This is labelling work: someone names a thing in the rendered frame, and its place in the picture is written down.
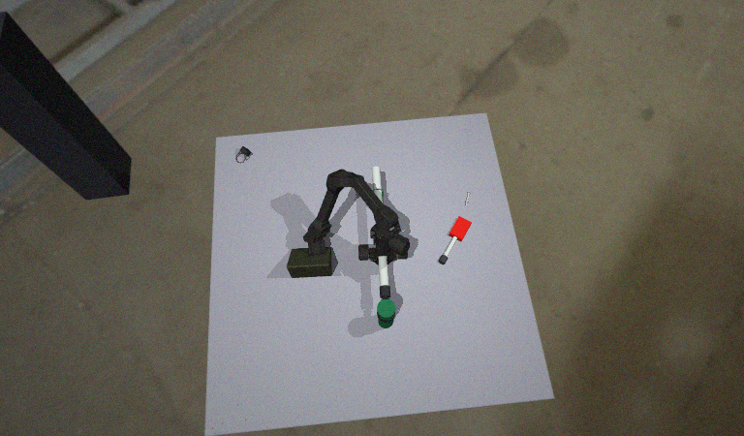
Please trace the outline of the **dark green post with cap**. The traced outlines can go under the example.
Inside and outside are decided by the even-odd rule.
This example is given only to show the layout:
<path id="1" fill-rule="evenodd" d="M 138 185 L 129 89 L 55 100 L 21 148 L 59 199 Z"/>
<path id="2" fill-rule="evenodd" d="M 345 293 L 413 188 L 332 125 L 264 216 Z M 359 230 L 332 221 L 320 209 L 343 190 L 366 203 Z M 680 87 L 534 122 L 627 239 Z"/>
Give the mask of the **dark green post with cap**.
<path id="1" fill-rule="evenodd" d="M 377 311 L 381 319 L 386 320 L 386 321 L 390 320 L 395 313 L 395 304 L 390 299 L 383 299 L 378 303 Z M 380 321 L 379 318 L 378 318 L 378 322 L 382 328 L 389 328 L 393 324 L 393 320 L 388 323 L 384 323 Z"/>

